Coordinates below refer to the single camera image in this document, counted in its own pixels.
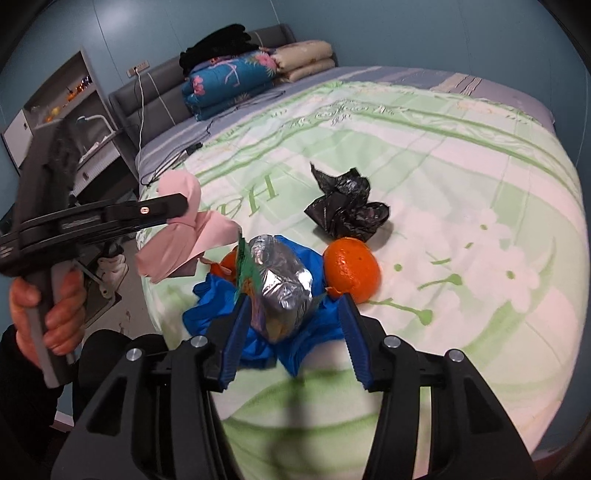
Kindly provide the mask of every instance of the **green and white bedspread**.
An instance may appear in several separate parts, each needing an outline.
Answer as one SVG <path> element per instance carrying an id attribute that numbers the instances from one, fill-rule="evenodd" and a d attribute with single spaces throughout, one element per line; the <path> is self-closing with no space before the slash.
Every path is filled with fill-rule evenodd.
<path id="1" fill-rule="evenodd" d="M 369 242 L 383 272 L 360 307 L 417 350 L 469 356 L 532 451 L 571 377 L 587 306 L 581 188 L 558 139 L 524 113 L 465 96 L 331 82 L 245 119 L 183 166 L 244 236 L 282 234 L 322 253 L 304 208 L 310 162 L 369 177 L 391 218 Z M 143 197 L 154 197 L 155 186 Z M 143 245 L 156 229 L 138 235 Z M 208 252 L 221 259 L 230 249 Z M 152 285 L 150 315 L 173 348 L 187 337 L 194 278 Z M 429 395 L 415 474 L 428 459 Z M 379 394 L 355 380 L 343 342 L 316 348 L 297 379 L 239 371 L 215 402 L 247 479 L 359 479 Z"/>

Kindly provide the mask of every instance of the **black handle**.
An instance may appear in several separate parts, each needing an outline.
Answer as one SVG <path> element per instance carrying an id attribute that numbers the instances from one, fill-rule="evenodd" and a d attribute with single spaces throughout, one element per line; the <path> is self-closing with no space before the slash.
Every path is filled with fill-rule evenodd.
<path id="1" fill-rule="evenodd" d="M 27 316 L 31 326 L 31 338 L 43 370 L 43 378 L 47 388 L 57 388 L 70 383 L 73 379 L 72 366 L 67 356 L 57 356 L 47 349 L 43 343 L 43 335 L 47 331 L 45 317 L 54 306 L 51 270 L 42 270 L 25 277 L 31 285 L 41 292 L 41 301 L 36 309 L 28 309 Z"/>

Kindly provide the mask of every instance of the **mandarin orange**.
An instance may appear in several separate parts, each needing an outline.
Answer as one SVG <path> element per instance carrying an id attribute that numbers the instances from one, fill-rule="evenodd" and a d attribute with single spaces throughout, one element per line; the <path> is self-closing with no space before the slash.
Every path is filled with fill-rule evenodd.
<path id="1" fill-rule="evenodd" d="M 324 274 L 331 298 L 349 293 L 355 303 L 368 301 L 382 281 L 373 253 L 361 240 L 340 238 L 324 251 Z"/>

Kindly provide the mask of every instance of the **black clothing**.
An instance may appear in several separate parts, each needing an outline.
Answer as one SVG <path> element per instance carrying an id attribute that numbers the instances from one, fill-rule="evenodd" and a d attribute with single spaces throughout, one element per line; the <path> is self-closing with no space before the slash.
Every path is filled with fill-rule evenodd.
<path id="1" fill-rule="evenodd" d="M 195 65 L 215 57 L 237 56 L 258 49 L 258 45 L 249 43 L 251 36 L 244 25 L 232 24 L 216 30 L 187 51 L 181 53 L 178 64 L 186 76 Z"/>
<path id="2" fill-rule="evenodd" d="M 43 373 L 21 353 L 11 325 L 0 341 L 0 478 L 48 479 L 65 436 L 51 428 L 62 388 L 50 390 Z M 99 330 L 86 341 L 76 369 L 72 405 L 74 422 L 101 383 L 131 348 L 147 353 L 167 350 L 160 335 L 131 340 Z"/>

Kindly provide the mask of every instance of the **white cabinet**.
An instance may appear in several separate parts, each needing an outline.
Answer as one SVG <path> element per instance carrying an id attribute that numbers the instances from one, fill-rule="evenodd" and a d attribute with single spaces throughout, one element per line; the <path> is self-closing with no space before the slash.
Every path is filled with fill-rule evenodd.
<path id="1" fill-rule="evenodd" d="M 25 112 L 21 110 L 4 132 L 4 141 L 17 168 L 25 160 L 31 140 L 31 126 L 27 122 Z"/>

